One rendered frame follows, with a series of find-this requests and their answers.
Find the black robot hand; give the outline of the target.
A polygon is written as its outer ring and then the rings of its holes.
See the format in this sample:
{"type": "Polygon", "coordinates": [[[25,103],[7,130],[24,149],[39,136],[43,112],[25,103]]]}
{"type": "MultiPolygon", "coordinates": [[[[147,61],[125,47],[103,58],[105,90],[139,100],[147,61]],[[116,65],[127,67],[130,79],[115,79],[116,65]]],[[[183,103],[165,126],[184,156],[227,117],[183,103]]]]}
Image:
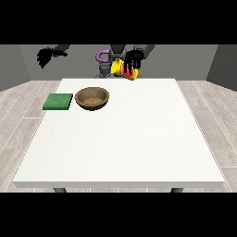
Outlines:
{"type": "Polygon", "coordinates": [[[37,62],[40,67],[43,69],[51,60],[53,56],[67,56],[66,52],[56,50],[53,48],[44,48],[41,49],[37,54],[37,62]]]}
{"type": "Polygon", "coordinates": [[[130,50],[125,55],[124,72],[131,73],[132,69],[139,69],[143,60],[143,52],[141,50],[130,50]]]}

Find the yellow cup with melon print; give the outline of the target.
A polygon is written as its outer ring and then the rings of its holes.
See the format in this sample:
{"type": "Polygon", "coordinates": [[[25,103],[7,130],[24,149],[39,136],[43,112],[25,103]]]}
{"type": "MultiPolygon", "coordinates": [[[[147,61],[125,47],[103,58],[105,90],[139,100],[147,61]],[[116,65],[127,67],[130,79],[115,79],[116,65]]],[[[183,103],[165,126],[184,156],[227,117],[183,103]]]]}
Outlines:
{"type": "Polygon", "coordinates": [[[134,81],[138,77],[139,70],[131,69],[131,71],[124,71],[124,62],[120,58],[116,58],[112,63],[111,73],[118,77],[134,81]]]}

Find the green square pad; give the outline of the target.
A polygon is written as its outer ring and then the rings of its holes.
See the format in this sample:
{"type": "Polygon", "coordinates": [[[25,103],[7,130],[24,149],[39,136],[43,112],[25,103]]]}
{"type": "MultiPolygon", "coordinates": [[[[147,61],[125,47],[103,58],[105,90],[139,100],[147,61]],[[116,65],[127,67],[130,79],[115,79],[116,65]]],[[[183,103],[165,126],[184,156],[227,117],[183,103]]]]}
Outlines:
{"type": "Polygon", "coordinates": [[[73,94],[49,94],[43,110],[68,110],[73,94]]]}

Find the brown wooden bowl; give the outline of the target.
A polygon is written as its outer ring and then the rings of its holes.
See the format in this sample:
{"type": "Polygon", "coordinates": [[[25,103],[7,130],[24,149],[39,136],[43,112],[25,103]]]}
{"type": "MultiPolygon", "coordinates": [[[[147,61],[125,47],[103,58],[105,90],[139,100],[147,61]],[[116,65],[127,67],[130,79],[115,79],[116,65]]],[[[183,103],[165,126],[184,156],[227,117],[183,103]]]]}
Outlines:
{"type": "Polygon", "coordinates": [[[79,90],[74,99],[81,108],[95,111],[107,104],[109,92],[101,87],[86,87],[79,90]]]}

